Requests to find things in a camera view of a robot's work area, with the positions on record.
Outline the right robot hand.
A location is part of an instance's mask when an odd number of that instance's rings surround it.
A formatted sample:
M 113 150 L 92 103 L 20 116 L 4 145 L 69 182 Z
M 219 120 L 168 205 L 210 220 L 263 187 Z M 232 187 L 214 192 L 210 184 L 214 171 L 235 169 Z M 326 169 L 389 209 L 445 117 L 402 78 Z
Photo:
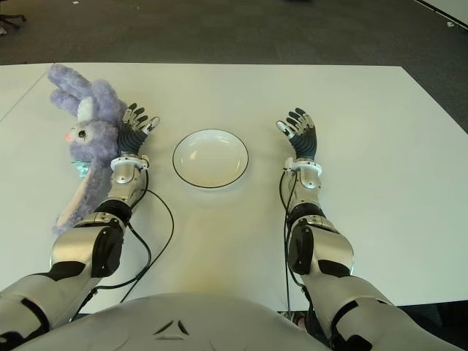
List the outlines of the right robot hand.
M 296 159 L 315 160 L 317 131 L 312 117 L 297 107 L 288 113 L 286 121 L 277 121 L 276 127 L 289 140 Z

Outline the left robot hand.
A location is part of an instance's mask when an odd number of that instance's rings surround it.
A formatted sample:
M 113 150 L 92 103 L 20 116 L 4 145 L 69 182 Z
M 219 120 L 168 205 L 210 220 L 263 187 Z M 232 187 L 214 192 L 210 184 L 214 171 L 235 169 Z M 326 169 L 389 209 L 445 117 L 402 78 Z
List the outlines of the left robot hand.
M 138 155 L 141 146 L 160 122 L 160 117 L 145 115 L 145 108 L 132 103 L 127 107 L 118 131 L 119 155 Z

